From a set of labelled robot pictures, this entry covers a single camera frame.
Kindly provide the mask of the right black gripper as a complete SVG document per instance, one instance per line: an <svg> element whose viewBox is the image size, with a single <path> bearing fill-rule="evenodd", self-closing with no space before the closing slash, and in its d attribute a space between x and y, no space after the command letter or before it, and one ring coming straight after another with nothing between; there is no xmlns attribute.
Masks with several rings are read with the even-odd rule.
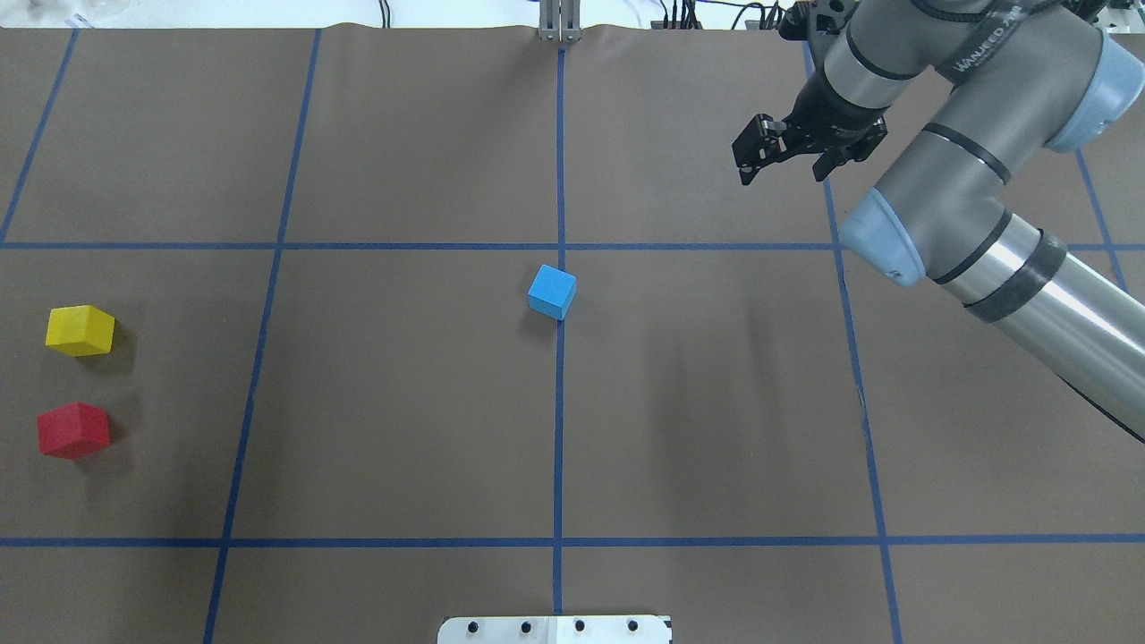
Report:
<svg viewBox="0 0 1145 644"><path fill-rule="evenodd" d="M864 160L885 138L887 107L856 107L827 83L807 83L784 121L756 113L732 143L742 186L769 165L819 154L812 165L815 182L852 160Z"/></svg>

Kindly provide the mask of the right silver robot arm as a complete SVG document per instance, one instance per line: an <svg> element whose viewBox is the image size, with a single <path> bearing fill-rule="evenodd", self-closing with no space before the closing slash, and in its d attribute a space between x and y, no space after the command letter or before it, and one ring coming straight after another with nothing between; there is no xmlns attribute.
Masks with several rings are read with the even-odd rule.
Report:
<svg viewBox="0 0 1145 644"><path fill-rule="evenodd" d="M797 1L776 29L814 70L791 113L757 113L734 141L742 183L799 155L818 181L866 160L889 107L934 71L948 99L840 243L902 286L941 285L1142 440L1142 303L998 201L1036 152L1077 152L1127 113L1142 58L1060 1Z"/></svg>

